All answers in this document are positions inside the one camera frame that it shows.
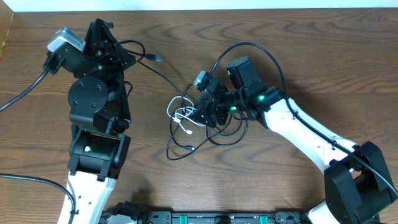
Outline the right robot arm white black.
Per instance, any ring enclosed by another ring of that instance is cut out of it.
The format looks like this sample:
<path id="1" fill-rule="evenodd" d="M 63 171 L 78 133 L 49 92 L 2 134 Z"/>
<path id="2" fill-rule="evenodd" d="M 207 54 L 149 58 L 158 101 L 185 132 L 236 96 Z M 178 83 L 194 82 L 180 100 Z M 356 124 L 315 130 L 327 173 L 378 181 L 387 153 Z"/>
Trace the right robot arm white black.
<path id="1" fill-rule="evenodd" d="M 202 96 L 190 119 L 215 128 L 231 114 L 246 113 L 247 120 L 258 121 L 301 150 L 320 169 L 325 184 L 324 201 L 304 213 L 304 223 L 367 223 L 397 201 L 375 144 L 358 145 L 330 131 L 285 92 L 267 86 L 247 56 L 227 64 L 226 71 L 231 91 L 210 72 L 198 74 L 193 84 Z"/>

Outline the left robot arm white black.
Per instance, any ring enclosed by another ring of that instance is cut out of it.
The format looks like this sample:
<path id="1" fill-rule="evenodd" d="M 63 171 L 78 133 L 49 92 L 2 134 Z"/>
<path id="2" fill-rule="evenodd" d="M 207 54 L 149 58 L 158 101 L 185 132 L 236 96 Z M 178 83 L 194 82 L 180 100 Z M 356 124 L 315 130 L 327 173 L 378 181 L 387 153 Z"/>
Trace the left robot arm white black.
<path id="1" fill-rule="evenodd" d="M 44 70 L 71 72 L 68 92 L 72 124 L 67 190 L 59 223 L 98 223 L 126 160 L 131 123 L 124 71 L 136 58 L 111 34 L 113 24 L 93 21 L 85 38 L 68 28 L 48 44 Z"/>

